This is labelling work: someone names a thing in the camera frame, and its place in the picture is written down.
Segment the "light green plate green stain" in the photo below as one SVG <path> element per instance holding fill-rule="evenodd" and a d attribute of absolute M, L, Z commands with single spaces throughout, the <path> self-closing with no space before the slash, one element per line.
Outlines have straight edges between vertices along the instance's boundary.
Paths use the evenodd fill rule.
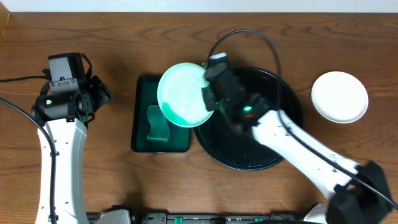
<path fill-rule="evenodd" d="M 160 78 L 157 101 L 163 115 L 173 124 L 194 128 L 207 121 L 212 111 L 205 107 L 201 89 L 205 69 L 184 62 L 171 66 Z"/>

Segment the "green scouring pad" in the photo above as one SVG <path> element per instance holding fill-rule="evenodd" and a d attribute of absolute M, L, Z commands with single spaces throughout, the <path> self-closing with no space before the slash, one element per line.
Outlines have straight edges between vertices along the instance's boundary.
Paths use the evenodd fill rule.
<path fill-rule="evenodd" d="M 159 105 L 150 105 L 148 107 L 147 119 L 150 124 L 147 140 L 167 142 L 170 136 L 170 128 Z"/>

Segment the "white plate green stain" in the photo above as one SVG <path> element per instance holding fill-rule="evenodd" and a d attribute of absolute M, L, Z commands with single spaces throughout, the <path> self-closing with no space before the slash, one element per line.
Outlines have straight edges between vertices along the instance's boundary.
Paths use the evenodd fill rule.
<path fill-rule="evenodd" d="M 346 72 L 332 71 L 319 76 L 311 90 L 314 108 L 334 123 L 353 123 L 366 113 L 369 105 L 364 85 Z"/>

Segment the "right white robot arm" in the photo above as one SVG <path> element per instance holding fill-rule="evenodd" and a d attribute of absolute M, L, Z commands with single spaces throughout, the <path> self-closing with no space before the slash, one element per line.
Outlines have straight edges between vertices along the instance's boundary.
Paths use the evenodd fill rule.
<path fill-rule="evenodd" d="M 384 171 L 375 162 L 362 166 L 332 151 L 295 124 L 281 108 L 283 81 L 276 102 L 251 93 L 232 68 L 204 72 L 202 95 L 208 110 L 219 110 L 232 127 L 272 149 L 303 173 L 327 199 L 303 218 L 305 223 L 380 223 L 397 203 Z"/>

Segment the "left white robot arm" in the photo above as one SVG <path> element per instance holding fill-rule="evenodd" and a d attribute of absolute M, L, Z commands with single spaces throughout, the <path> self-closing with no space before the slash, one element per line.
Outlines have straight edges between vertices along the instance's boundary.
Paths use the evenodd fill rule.
<path fill-rule="evenodd" d="M 32 109 L 39 124 L 40 199 L 36 223 L 130 223 L 128 209 L 89 215 L 83 198 L 83 150 L 87 125 L 95 112 L 113 99 L 97 77 L 51 82 Z"/>

